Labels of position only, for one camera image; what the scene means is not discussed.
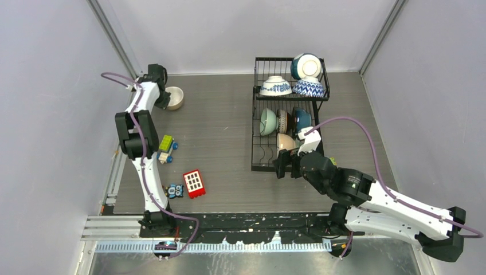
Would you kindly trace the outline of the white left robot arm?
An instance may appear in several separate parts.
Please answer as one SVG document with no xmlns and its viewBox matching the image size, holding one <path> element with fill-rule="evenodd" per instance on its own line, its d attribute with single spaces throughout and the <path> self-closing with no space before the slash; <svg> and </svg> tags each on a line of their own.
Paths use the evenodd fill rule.
<svg viewBox="0 0 486 275">
<path fill-rule="evenodd" d="M 115 115 L 115 124 L 123 154 L 132 161 L 144 196 L 143 229 L 162 237 L 175 232 L 175 217 L 160 181 L 158 171 L 159 137 L 151 112 L 154 107 L 163 109 L 170 101 L 165 91 L 167 70 L 159 64 L 148 65 L 148 72 L 134 80 L 135 93 L 127 109 Z"/>
</svg>

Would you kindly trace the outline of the beige bowl with flower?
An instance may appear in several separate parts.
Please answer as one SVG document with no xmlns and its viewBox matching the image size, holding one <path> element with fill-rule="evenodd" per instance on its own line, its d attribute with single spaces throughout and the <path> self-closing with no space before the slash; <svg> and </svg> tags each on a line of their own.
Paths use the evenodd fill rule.
<svg viewBox="0 0 486 275">
<path fill-rule="evenodd" d="M 276 141 L 277 152 L 280 152 L 282 150 L 291 151 L 297 147 L 296 142 L 292 139 L 292 137 L 284 133 L 278 133 Z"/>
</svg>

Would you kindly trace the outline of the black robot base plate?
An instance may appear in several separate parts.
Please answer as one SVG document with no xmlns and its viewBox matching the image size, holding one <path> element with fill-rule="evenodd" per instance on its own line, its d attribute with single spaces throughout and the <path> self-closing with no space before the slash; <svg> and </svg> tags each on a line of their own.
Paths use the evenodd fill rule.
<svg viewBox="0 0 486 275">
<path fill-rule="evenodd" d="M 190 243 L 242 242 L 318 243 L 323 239 L 346 238 L 349 231 L 331 225 L 328 213 L 188 213 L 186 219 L 170 218 L 155 224 L 139 220 L 142 238 L 175 238 Z"/>
</svg>

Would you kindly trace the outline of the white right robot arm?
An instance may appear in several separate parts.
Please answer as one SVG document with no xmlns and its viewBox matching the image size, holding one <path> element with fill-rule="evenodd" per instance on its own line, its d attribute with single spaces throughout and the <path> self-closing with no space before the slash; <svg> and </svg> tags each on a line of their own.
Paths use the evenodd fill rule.
<svg viewBox="0 0 486 275">
<path fill-rule="evenodd" d="M 334 201 L 327 218 L 327 230 L 332 234 L 384 235 L 444 262 L 456 262 L 464 250 L 460 226 L 466 212 L 460 207 L 441 209 L 401 195 L 372 176 L 334 165 L 318 151 L 281 150 L 273 166 L 278 178 L 291 166 L 292 178 L 304 178 L 319 194 Z"/>
</svg>

